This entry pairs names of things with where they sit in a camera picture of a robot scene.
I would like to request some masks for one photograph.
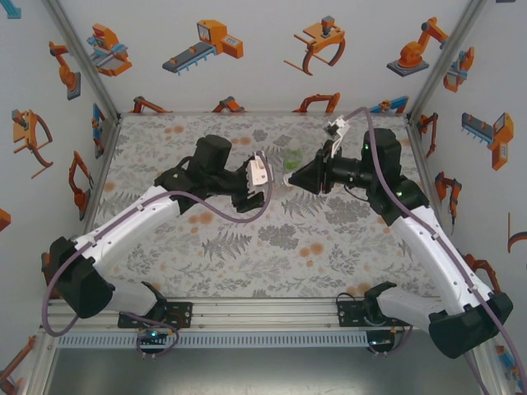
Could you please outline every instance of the green object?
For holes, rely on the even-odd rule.
[[[287,171],[293,171],[302,164],[302,150],[286,149],[283,157],[283,167]]]

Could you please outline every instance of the clamp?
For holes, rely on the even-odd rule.
[[[13,124],[13,142],[19,142],[20,140],[24,140],[24,145],[18,147],[13,152],[16,154],[23,149],[27,148],[31,151],[33,156],[37,159],[37,161],[43,166],[42,169],[37,171],[35,174],[31,176],[33,179],[40,173],[42,173],[44,170],[51,167],[53,162],[46,161],[42,155],[39,153],[39,149],[47,146],[53,141],[53,137],[51,136],[51,132],[49,131],[48,125],[46,125],[46,122],[38,115],[35,114],[33,111],[28,109],[27,111],[21,113],[17,109],[14,109],[12,111],[11,118],[14,122]],[[40,126],[44,129],[44,133],[46,137],[48,138],[48,141],[44,144],[39,145],[39,143],[36,140],[36,125],[37,123],[40,124]]]
[[[305,50],[306,54],[304,61],[302,62],[302,67],[295,65],[294,63],[284,60],[289,66],[304,72],[308,76],[313,74],[309,70],[310,60],[315,57],[320,61],[326,63],[329,66],[334,66],[337,64],[341,56],[343,56],[344,49],[346,48],[346,39],[344,39],[344,30],[341,30],[340,27],[335,25],[335,20],[331,16],[327,16],[322,19],[320,23],[315,23],[309,27],[306,27],[304,33],[311,37],[312,39],[307,40],[299,35],[295,35],[297,39],[306,44],[307,49]],[[326,48],[331,44],[338,44],[337,53],[331,58],[331,60],[326,60],[317,55],[322,49]]]

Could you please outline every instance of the orange robotic arm picture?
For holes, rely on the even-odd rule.
[[[426,134],[428,131],[428,125],[431,123],[431,142],[430,148],[427,152],[427,158],[436,150],[436,132],[437,132],[437,113],[432,114],[430,117],[426,115],[421,115],[419,122],[417,122],[417,130],[419,135],[422,137],[423,134]]]
[[[57,59],[60,67],[58,68],[58,75],[60,81],[66,86],[68,100],[75,99],[81,95],[81,73],[72,72],[68,64],[63,58],[65,53],[69,53],[66,45],[55,45],[53,41],[49,41],[49,53]]]
[[[473,272],[476,272],[478,269],[482,269],[487,272],[488,278],[492,284],[492,292],[495,294],[501,294],[500,283],[497,281],[496,272],[489,262],[483,259],[476,259],[470,253],[464,255],[463,258]]]
[[[458,216],[458,198],[459,192],[463,185],[458,182],[457,179],[447,179],[445,177],[445,172],[441,171],[436,176],[436,191],[439,201],[443,202],[446,198],[446,189],[450,187],[450,199],[448,202],[448,212],[450,213],[450,218],[452,219],[452,232],[454,233],[455,218]]]
[[[84,173],[84,175],[88,178],[90,188],[93,188],[93,178],[91,177],[91,174],[88,171],[84,160],[82,160],[81,156],[77,151],[74,151],[73,162],[69,168],[68,182],[70,188],[73,191],[73,201],[79,209],[79,221],[82,221],[84,219],[84,215],[86,214],[88,202],[90,201],[91,190],[87,189],[87,191],[84,192],[75,184],[75,171],[77,170],[77,166],[82,170],[82,173]]]
[[[172,111],[167,111],[161,108],[159,105],[154,105],[151,101],[146,100],[142,96],[137,96],[133,99],[133,110],[130,113],[140,114],[144,108],[151,109],[157,113],[171,113]]]
[[[439,41],[441,43],[441,49],[443,49],[448,39],[448,35],[436,23],[437,18],[435,17],[423,23],[421,25],[422,33],[419,40],[406,44],[401,50],[400,59],[388,63],[386,67],[401,77],[406,77],[428,68],[429,64],[422,59],[422,54],[427,49],[430,38],[433,37]]]
[[[0,371],[0,390],[6,395],[16,395],[19,387],[22,385],[23,378],[18,380],[18,383],[12,383],[10,377],[18,365],[27,357],[27,355],[33,350],[36,343],[36,336],[29,338],[26,346],[20,350],[20,352],[13,358],[6,369]]]
[[[340,93],[335,93],[334,95],[313,95],[306,97],[304,101],[302,101],[302,104],[298,109],[295,109],[293,113],[307,113],[307,108],[311,103],[314,103],[316,101],[327,101],[328,105],[326,107],[325,112],[327,114],[331,114],[335,107],[337,107],[338,101],[340,100]]]
[[[229,96],[214,108],[213,113],[221,113],[224,109],[227,109],[230,113],[244,113],[245,108],[236,103],[234,97]]]

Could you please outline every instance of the metal corner post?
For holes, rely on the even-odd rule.
[[[441,56],[439,59],[437,59],[434,68],[431,70],[430,76],[419,92],[419,96],[415,100],[412,110],[410,111],[411,124],[417,124],[422,111],[424,110],[431,96],[434,94],[436,88],[441,84],[441,80],[448,71],[453,59],[456,58],[461,44],[467,37],[467,34],[472,29],[472,26],[476,20],[481,15],[482,10],[487,3],[488,0],[469,1],[469,4],[464,9],[463,15],[461,15],[457,25],[452,31],[445,48],[441,52]]]
[[[107,118],[111,119],[111,123],[117,123],[119,119],[119,111],[115,107],[110,94],[100,80],[99,73],[91,64],[90,57],[84,49],[77,32],[73,28],[73,25],[68,18],[68,15],[66,15],[66,12],[64,12],[60,1],[42,0],[42,3],[46,7],[48,14],[51,16],[54,24],[57,26],[58,31],[64,38],[68,50],[75,57],[75,60],[77,60],[82,74],[84,74],[84,77],[89,81],[91,88],[95,92],[97,99],[100,101],[100,106],[102,106],[104,109]]]

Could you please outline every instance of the table surface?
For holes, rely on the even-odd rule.
[[[419,182],[405,120],[374,116],[376,128],[390,128],[403,146],[403,174]],[[162,171],[194,153],[198,138],[217,134],[232,142],[227,169],[237,169],[253,151],[264,150],[275,179],[291,146],[303,161],[326,140],[325,115],[163,114],[124,117],[94,227],[133,203]],[[360,157],[366,118],[351,121],[343,154]],[[208,200],[237,214],[228,197]],[[111,276],[149,281],[167,297],[324,297],[342,291],[362,295],[393,281],[419,295],[436,295],[423,266],[367,203],[336,187],[315,196],[275,186],[268,211],[239,225],[196,205],[155,229],[115,264]]]

